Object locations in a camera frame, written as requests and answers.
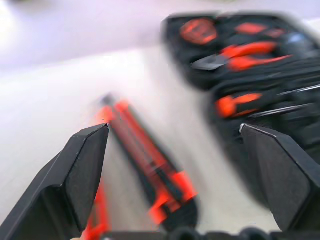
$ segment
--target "gray floor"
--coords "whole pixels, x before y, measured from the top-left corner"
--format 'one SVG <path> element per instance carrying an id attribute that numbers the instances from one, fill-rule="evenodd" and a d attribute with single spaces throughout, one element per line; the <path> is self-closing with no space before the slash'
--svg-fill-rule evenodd
<path id="1" fill-rule="evenodd" d="M 160 22 L 190 11 L 320 16 L 319 0 L 0 0 L 0 71 L 149 46 Z"/>

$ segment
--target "pliers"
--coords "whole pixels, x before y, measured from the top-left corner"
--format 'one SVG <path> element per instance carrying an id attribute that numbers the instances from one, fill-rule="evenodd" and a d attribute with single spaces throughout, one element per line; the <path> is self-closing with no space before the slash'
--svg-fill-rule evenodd
<path id="1" fill-rule="evenodd" d="M 231 45 L 224 48 L 220 55 L 211 55 L 192 63 L 193 69 L 212 71 L 227 65 L 233 72 L 247 70 L 256 65 L 273 63 L 290 57 L 290 55 L 258 59 L 249 55 L 268 54 L 276 48 L 277 44 L 270 41 L 254 42 L 242 46 Z"/>

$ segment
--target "screwdriver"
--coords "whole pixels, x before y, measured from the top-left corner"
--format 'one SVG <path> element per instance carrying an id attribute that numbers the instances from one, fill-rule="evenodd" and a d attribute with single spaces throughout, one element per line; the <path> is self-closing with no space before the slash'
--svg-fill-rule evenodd
<path id="1" fill-rule="evenodd" d="M 266 117 L 270 115 L 277 115 L 277 114 L 284 114 L 288 112 L 292 112 L 301 108 L 304 108 L 306 106 L 311 105 L 312 103 L 307 103 L 307 104 L 302 104 L 302 105 L 297 105 L 297 106 L 287 106 L 279 109 L 274 109 L 274 110 L 269 110 L 269 111 L 263 111 L 263 112 L 258 112 L 255 114 L 250 115 L 250 118 L 260 118 L 260 117 Z"/>
<path id="2" fill-rule="evenodd" d="M 320 84 L 281 93 L 277 90 L 270 90 L 265 93 L 252 92 L 240 96 L 228 95 L 216 101 L 216 108 L 221 117 L 234 118 L 256 112 L 275 102 L 281 102 L 282 96 L 287 94 L 318 88 L 320 88 Z"/>

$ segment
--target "tape measure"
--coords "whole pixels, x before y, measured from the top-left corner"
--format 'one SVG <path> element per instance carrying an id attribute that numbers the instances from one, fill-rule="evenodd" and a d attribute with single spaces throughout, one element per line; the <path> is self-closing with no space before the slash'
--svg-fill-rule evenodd
<path id="1" fill-rule="evenodd" d="M 196 45 L 207 45 L 218 36 L 214 23 L 205 18 L 188 21 L 180 29 L 181 37 Z"/>

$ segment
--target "white table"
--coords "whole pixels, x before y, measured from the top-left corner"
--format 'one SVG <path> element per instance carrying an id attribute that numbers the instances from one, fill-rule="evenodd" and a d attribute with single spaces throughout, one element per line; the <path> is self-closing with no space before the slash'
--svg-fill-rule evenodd
<path id="1" fill-rule="evenodd" d="M 313 21 L 315 28 L 319 21 Z M 198 91 L 175 70 L 162 45 L 44 65 L 0 78 L 0 224 L 38 171 L 94 122 L 109 92 L 132 103 L 170 149 L 198 191 L 198 229 L 236 233 L 277 230 L 268 209 L 248 193 L 206 124 Z M 114 230 L 155 230 L 125 155 L 110 136 L 103 180 Z"/>

